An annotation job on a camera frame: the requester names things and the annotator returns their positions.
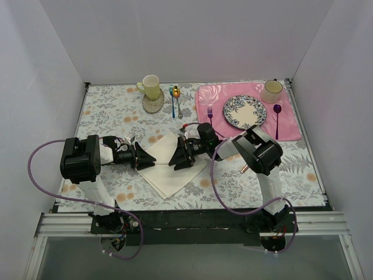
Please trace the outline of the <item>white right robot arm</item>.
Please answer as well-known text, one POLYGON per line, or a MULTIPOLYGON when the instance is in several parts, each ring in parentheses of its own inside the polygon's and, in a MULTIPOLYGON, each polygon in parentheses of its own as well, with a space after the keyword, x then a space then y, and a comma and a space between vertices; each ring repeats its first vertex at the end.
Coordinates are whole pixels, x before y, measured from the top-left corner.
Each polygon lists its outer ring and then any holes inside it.
POLYGON ((253 125, 247 130, 229 139, 220 140, 218 132, 211 124, 204 122, 197 125, 198 138, 187 138, 183 135, 177 139, 176 150, 169 161, 174 170, 192 167, 198 155, 207 154, 212 162, 222 161, 234 155, 240 155, 246 165, 259 180, 263 204, 248 212, 238 212, 227 205, 224 208, 234 215, 254 218, 249 226, 250 231, 269 230, 276 232, 283 228, 289 212, 294 208, 287 198, 283 197, 279 167, 283 150, 281 146, 259 126, 253 125))

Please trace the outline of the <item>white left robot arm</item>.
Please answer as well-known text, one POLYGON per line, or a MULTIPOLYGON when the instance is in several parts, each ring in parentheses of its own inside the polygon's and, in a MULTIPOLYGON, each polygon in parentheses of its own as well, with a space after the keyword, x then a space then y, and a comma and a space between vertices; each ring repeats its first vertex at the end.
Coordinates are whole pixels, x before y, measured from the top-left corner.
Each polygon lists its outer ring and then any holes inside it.
POLYGON ((65 140, 60 163, 63 178, 76 184, 85 197, 93 202, 93 216, 99 227, 111 233, 124 228, 124 219, 116 208, 118 204, 111 197, 101 180, 101 167, 105 165, 128 164, 135 170, 153 167, 156 158, 142 149, 135 137, 122 139, 115 136, 89 135, 86 139, 65 140))

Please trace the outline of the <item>white cloth napkin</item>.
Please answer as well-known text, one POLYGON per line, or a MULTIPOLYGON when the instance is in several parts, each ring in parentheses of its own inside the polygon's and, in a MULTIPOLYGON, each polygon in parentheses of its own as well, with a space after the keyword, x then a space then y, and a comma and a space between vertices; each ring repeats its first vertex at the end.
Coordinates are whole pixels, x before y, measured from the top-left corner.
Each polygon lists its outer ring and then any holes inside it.
POLYGON ((158 192, 162 199, 170 198, 193 180, 207 165, 204 159, 196 159, 192 167, 174 170, 168 163, 177 148, 177 136, 169 133, 160 138, 146 152, 156 158, 155 165, 138 173, 158 192))

